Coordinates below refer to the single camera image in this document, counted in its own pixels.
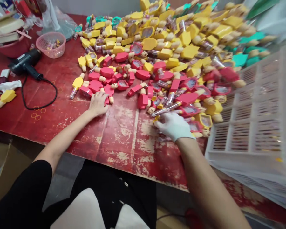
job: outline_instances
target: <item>heat gun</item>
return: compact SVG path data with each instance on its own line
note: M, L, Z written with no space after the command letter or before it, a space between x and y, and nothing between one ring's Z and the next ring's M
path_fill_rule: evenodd
M23 81L22 87L21 87L21 95L22 95L22 100L23 100L23 104L25 106L25 108L27 108L28 110L34 110L34 108L29 108L25 102L24 99L24 94L23 94L23 87L27 81L28 75L31 75L34 77L34 79L36 80L40 80L40 81L45 81L49 84L51 84L54 89L55 89L55 97L54 99L44 105L44 106L39 106L40 109L45 108L49 105L51 105L57 97L57 88L56 86L49 81L48 79L44 78L43 74L40 74L36 71L36 69L33 67L35 66L38 61L41 58L41 51L39 49L32 49L29 52L24 53L23 55L21 55L20 57L18 57L17 59L13 59L11 63L9 63L8 68L16 75L20 76L22 74L25 74L25 79Z
M41 51L39 49L32 49L29 52L22 54L17 59L13 59L9 63L8 68L16 75L20 76L24 73L28 73L33 76L36 80L41 80L43 74L40 74L33 67L35 66L41 58Z

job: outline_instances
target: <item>forearm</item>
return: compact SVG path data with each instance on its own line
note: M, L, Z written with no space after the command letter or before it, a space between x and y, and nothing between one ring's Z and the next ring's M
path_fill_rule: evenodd
M176 141L184 162L188 188L202 216L214 228L250 228L221 180L190 138Z
M59 134L57 134L49 144L40 152L36 157L36 160L47 160L55 172L57 163L62 156L62 154L71 145L72 141L78 135L78 133L93 119L90 114L84 112L79 116L74 122L63 129Z

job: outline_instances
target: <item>plastic bag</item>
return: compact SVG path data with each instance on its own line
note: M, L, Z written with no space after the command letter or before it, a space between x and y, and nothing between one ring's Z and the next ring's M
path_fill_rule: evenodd
M74 34L74 29L77 24L73 21L69 15L64 14L57 6L52 5L49 0L44 0L47 6L45 12L42 13L42 27L43 29L37 34L41 36L47 32L60 32L65 37L66 40L72 38Z

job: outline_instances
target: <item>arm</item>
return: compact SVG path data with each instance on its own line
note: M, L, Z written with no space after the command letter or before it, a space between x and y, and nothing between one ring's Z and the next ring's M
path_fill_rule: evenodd
M91 97L90 105L80 117L56 135L49 144L38 154L34 161L45 160L52 167L54 174L58 161L63 152L71 145L77 134L95 117L107 112L108 105L104 107L108 94L97 92Z
M155 125L178 146L187 185L205 221L213 228L250 228L221 180L201 153L189 125L177 114L164 114L165 123Z

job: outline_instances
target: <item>black power cord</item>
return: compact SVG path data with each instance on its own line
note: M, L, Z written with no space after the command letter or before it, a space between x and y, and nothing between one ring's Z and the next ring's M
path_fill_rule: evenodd
M23 104L24 104L25 108L27 108L28 110L34 110L34 108L29 108L29 107L26 105L26 102L25 102L25 99L24 99L24 95L23 95L23 88L24 88L24 85L25 85L27 79L28 79L28 74L25 76L25 80L24 80L24 82L23 82L23 84L22 84L22 87L21 87L22 100L23 100ZM45 78L41 78L41 80L43 80L43 81L45 81L45 82L51 84L51 85L54 87L54 89L55 89L55 97L54 97L54 99L53 99L50 103L48 103L48 104L46 104L46 105L44 105L44 106L42 106L42 107L39 107L40 109L45 108L45 107L51 105L51 104L56 100L57 92L58 92L56 86L55 86L51 81L49 81L49 80L47 80L47 79L45 79Z

